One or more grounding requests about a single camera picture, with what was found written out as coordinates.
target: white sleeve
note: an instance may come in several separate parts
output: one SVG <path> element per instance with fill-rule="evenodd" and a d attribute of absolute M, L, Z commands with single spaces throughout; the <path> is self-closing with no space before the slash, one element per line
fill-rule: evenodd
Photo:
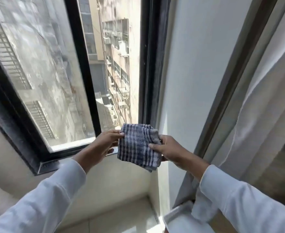
<path fill-rule="evenodd" d="M 285 206 L 214 165 L 205 171 L 201 192 L 239 233 L 285 233 Z"/>
<path fill-rule="evenodd" d="M 86 174 L 70 160 L 0 216 L 0 233 L 52 233 L 66 215 Z"/>

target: blue and white plaid fabric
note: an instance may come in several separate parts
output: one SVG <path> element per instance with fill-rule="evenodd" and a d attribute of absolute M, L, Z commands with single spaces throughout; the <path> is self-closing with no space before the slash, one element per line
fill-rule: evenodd
<path fill-rule="evenodd" d="M 162 155 L 148 147 L 149 143 L 161 144 L 159 132 L 150 125 L 124 123 L 124 138 L 118 142 L 118 159 L 134 163 L 152 172 L 160 166 Z"/>

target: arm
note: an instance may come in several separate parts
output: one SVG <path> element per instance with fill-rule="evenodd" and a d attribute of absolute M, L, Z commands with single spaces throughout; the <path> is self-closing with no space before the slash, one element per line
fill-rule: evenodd
<path fill-rule="evenodd" d="M 218 206 L 238 232 L 285 232 L 283 204 L 209 165 L 172 137 L 161 136 L 161 139 L 163 145 L 150 144 L 150 148 L 196 177 L 200 181 L 201 192 Z"/>
<path fill-rule="evenodd" d="M 54 232 L 62 221 L 78 190 L 86 181 L 86 173 L 117 145 L 117 130 L 101 133 L 51 177 L 0 216 L 0 232 Z"/>

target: open window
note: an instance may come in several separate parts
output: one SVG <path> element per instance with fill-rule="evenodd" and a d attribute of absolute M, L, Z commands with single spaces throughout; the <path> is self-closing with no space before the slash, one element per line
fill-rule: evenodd
<path fill-rule="evenodd" d="M 151 123 L 161 1 L 0 0 L 0 130 L 35 175 L 102 131 Z"/>

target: white container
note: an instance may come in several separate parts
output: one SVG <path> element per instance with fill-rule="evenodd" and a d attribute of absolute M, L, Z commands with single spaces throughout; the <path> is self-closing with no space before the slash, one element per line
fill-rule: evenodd
<path fill-rule="evenodd" d="M 208 223 L 196 220 L 191 211 L 193 203 L 186 203 L 174 208 L 163 218 L 166 229 L 169 233 L 215 233 Z"/>

